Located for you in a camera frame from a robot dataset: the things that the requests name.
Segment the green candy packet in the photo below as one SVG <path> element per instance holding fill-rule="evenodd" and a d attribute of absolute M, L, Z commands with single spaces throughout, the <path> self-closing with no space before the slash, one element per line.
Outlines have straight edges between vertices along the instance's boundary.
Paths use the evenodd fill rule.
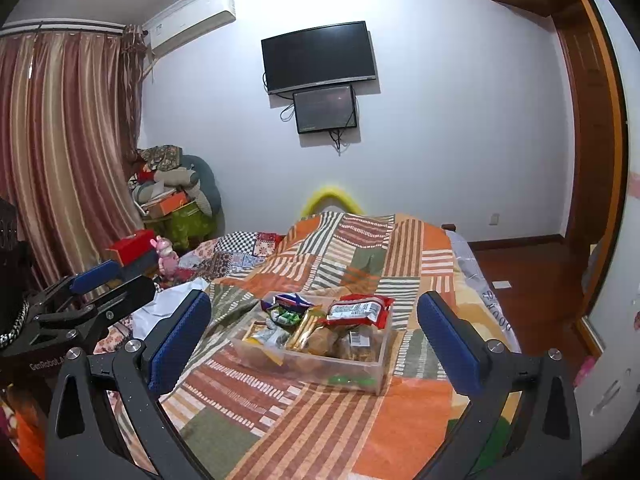
<path fill-rule="evenodd" d="M 274 307 L 269 311 L 270 320 L 282 328 L 293 328 L 302 322 L 303 315 L 284 307 Z"/>

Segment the blue white snack bag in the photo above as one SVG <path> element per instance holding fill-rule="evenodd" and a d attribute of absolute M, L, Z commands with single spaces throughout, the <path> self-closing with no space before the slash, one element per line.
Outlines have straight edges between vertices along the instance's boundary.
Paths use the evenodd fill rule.
<path fill-rule="evenodd" d="M 274 308 L 283 308 L 284 310 L 304 314 L 313 306 L 312 302 L 299 296 L 297 292 L 280 292 L 280 294 L 272 294 L 260 300 L 260 307 L 265 312 Z"/>

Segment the orange label cracker pack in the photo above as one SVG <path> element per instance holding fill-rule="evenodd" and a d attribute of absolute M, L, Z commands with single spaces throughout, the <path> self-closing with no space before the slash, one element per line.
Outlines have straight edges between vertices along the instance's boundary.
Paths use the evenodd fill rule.
<path fill-rule="evenodd" d="M 303 351 L 309 337 L 321 327 L 326 314 L 318 308 L 309 309 L 303 316 L 291 337 L 286 342 L 285 349 L 290 351 Z"/>

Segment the clear bag barcode cookies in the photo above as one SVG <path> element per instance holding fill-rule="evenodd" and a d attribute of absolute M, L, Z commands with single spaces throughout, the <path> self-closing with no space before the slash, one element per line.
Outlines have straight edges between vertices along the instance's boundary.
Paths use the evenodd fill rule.
<path fill-rule="evenodd" d="M 357 362 L 375 362 L 382 344 L 381 332 L 372 326 L 350 328 L 338 342 L 340 359 Z"/>

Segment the red white snack bag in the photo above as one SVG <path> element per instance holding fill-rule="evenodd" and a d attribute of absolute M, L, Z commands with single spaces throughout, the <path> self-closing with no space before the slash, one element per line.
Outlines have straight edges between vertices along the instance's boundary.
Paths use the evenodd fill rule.
<path fill-rule="evenodd" d="M 323 319 L 327 326 L 367 325 L 384 330 L 395 300 L 378 295 L 348 295 L 334 301 Z"/>

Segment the clear plastic storage bin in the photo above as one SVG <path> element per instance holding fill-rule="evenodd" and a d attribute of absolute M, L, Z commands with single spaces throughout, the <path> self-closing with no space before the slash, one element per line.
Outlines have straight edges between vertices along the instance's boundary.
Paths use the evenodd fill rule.
<path fill-rule="evenodd" d="M 268 292 L 230 340 L 254 370 L 378 394 L 392 312 L 393 300 L 375 295 Z"/>

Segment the beige square cracker pack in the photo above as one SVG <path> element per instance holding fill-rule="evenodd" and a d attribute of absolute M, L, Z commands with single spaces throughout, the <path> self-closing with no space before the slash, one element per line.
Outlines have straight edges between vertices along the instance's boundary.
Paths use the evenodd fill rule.
<path fill-rule="evenodd" d="M 270 334 L 271 330 L 265 322 L 254 321 L 250 326 L 248 326 L 242 341 L 245 341 L 248 344 L 258 344 L 258 346 L 263 346 L 269 339 Z"/>

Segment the white cloth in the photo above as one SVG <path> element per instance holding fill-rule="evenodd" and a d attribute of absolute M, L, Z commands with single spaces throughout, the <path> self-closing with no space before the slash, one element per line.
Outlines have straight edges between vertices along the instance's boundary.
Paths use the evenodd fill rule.
<path fill-rule="evenodd" d="M 190 282 L 157 292 L 152 301 L 131 315 L 132 336 L 140 340 L 145 339 L 158 322 L 169 318 L 175 312 L 179 304 L 186 299 L 192 290 L 205 292 L 208 285 L 209 282 L 204 278 L 196 278 Z"/>

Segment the pink plush toy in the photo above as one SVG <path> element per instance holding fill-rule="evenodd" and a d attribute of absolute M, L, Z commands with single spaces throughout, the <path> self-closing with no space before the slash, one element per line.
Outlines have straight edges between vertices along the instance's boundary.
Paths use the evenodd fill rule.
<path fill-rule="evenodd" d="M 157 264 L 163 278 L 171 278 L 177 269 L 179 257 L 166 237 L 157 235 L 150 240 L 150 244 L 157 254 Z"/>

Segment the green printed storage box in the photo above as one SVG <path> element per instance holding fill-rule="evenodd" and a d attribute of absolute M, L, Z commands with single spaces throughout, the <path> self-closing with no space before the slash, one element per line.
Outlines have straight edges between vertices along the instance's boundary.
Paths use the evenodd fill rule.
<path fill-rule="evenodd" d="M 143 225 L 156 235 L 168 238 L 179 254 L 197 248 L 201 242 L 212 238 L 216 231 L 216 220 L 204 214 L 194 202 L 163 218 L 145 219 Z"/>

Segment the checkered patchwork quilt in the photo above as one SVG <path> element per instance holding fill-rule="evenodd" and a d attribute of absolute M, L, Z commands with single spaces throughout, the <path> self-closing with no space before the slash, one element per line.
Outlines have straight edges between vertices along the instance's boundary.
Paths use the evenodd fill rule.
<path fill-rule="evenodd" d="M 196 278 L 210 283 L 229 275 L 246 275 L 271 256 L 283 239 L 278 233 L 236 231 L 206 240 L 179 258 L 168 284 L 181 285 Z"/>

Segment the pile of stuffed clutter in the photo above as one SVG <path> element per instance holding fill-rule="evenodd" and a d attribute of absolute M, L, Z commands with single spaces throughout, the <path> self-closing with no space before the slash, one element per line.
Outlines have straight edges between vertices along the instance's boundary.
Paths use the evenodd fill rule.
<path fill-rule="evenodd" d="M 165 217 L 190 203 L 207 217 L 215 217 L 221 208 L 209 164 L 201 157 L 184 154 L 177 145 L 139 150 L 128 186 L 143 219 Z"/>

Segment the striped red gold curtain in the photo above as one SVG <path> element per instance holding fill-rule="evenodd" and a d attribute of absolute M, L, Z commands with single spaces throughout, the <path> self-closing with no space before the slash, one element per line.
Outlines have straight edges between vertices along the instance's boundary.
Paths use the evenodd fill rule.
<path fill-rule="evenodd" d="M 1 196 L 44 287 L 140 230 L 127 181 L 140 136 L 141 27 L 37 30 L 1 40 Z"/>

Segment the white air conditioner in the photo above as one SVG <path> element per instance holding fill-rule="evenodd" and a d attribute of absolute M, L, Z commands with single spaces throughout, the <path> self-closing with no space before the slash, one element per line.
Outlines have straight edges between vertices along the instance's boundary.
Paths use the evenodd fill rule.
<path fill-rule="evenodd" d="M 233 23 L 234 0 L 193 0 L 145 26 L 151 53 L 161 58 L 194 39 Z"/>

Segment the black wall television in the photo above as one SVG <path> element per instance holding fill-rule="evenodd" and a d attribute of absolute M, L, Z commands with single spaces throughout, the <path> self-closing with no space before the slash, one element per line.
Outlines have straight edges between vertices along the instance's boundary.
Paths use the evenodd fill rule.
<path fill-rule="evenodd" d="M 262 40 L 270 94 L 376 78 L 365 21 L 318 26 Z"/>

